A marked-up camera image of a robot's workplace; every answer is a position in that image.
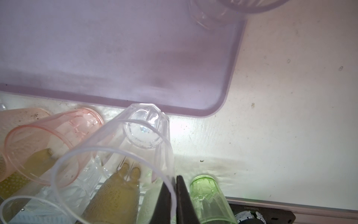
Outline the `clear faceted cup back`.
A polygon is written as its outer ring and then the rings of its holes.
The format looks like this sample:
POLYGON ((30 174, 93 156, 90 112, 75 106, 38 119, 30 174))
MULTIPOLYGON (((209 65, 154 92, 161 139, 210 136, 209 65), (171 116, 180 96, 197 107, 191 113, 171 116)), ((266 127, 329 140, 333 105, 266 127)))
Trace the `clear faceted cup back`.
MULTIPOLYGON (((56 199, 64 204, 59 190, 74 182, 92 161, 102 178, 91 200, 104 182, 124 163, 141 169, 139 191, 147 191, 158 179, 171 193, 171 219, 176 210, 174 155, 170 143, 169 117, 153 104, 132 104, 108 121, 89 138, 64 154, 54 165, 51 187, 56 199)), ((75 224, 91 224, 76 215, 75 224)))

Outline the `bright green cup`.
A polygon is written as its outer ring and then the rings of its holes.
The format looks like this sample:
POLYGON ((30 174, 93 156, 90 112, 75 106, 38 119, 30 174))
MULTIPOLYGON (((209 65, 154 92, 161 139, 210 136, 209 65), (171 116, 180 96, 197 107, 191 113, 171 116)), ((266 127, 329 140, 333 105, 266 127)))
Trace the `bright green cup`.
POLYGON ((195 177, 189 185, 189 194, 201 224, 237 223, 227 199, 212 176, 195 177))

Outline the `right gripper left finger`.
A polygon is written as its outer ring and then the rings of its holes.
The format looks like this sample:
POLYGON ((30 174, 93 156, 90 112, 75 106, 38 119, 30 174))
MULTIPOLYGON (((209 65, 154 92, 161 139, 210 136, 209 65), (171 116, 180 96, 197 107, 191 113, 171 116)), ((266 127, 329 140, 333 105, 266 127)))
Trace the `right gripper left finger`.
POLYGON ((171 193, 163 183, 150 224, 170 224, 171 201, 171 193))

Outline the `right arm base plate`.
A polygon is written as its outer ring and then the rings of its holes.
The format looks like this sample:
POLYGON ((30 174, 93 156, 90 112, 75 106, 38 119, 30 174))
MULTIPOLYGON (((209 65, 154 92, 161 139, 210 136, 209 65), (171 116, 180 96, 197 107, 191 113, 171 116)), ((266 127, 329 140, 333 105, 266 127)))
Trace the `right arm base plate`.
POLYGON ((293 224, 293 212, 247 205, 230 204, 238 224, 293 224))

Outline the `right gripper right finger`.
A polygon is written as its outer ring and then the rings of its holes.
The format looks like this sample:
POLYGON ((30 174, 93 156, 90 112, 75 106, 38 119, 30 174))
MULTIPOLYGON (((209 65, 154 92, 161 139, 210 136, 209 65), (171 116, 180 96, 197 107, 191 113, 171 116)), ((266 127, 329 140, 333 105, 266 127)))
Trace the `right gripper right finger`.
POLYGON ((183 176, 176 177, 177 224, 200 224, 195 213, 183 176))

